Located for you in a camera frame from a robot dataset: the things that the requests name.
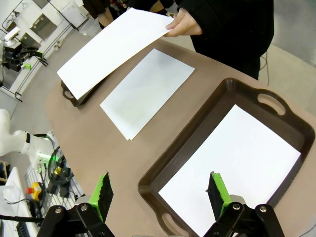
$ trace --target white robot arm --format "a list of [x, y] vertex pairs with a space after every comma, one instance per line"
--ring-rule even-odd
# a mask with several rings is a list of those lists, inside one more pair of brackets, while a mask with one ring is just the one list
[[47, 162], [53, 152], [50, 140], [31, 135], [26, 131], [10, 134], [10, 115], [7, 110], [0, 109], [0, 156], [10, 152], [20, 152], [30, 157], [33, 168]]

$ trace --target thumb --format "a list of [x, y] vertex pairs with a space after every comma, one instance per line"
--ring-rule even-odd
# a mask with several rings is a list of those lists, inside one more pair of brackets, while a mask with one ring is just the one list
[[174, 20], [166, 26], [167, 30], [172, 30], [174, 29], [179, 23], [180, 21], [184, 18], [185, 12], [182, 11], [182, 8], [180, 9], [178, 15], [174, 18]]

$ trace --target dark brown serving tray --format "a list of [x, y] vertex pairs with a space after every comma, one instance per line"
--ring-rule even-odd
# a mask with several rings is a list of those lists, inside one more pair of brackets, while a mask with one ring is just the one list
[[[283, 107], [285, 114], [279, 115], [270, 105], [259, 102], [259, 95], [269, 97], [272, 101], [276, 100], [273, 104]], [[198, 236], [158, 192], [186, 163], [235, 104], [301, 152], [285, 180], [270, 198], [268, 202], [270, 205], [275, 206], [278, 203], [301, 168], [315, 140], [313, 128], [295, 115], [287, 103], [275, 93], [252, 88], [237, 79], [223, 80], [188, 125], [139, 181], [140, 195], [154, 210], [159, 224], [168, 235], [178, 233], [175, 233], [169, 227], [170, 225], [164, 222], [162, 218], [164, 214], [169, 214], [180, 228], [189, 233], [190, 237]]]

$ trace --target white paper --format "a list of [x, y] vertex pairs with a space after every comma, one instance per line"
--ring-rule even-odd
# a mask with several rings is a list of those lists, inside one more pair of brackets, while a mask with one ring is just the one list
[[57, 72], [79, 99], [129, 58], [169, 30], [171, 17], [131, 8], [108, 25]]
[[254, 208], [266, 203], [300, 153], [237, 105], [200, 148], [159, 191], [200, 236], [215, 222], [208, 194], [211, 171], [220, 173], [229, 194]]
[[102, 102], [101, 108], [132, 140], [194, 68], [153, 49]]

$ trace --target bolt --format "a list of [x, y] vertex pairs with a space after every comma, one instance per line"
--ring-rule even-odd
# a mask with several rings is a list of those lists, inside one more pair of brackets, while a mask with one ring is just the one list
[[88, 206], [86, 204], [82, 205], [80, 210], [81, 211], [86, 211], [88, 209]]
[[233, 209], [234, 209], [234, 210], [239, 210], [239, 209], [240, 209], [240, 205], [237, 204], [237, 203], [235, 203], [235, 204], [233, 205]]
[[260, 207], [260, 211], [261, 211], [261, 212], [266, 212], [266, 211], [267, 211], [267, 208], [266, 208], [265, 206], [261, 206], [261, 207]]
[[59, 214], [60, 212], [61, 212], [61, 208], [60, 207], [55, 210], [56, 214]]

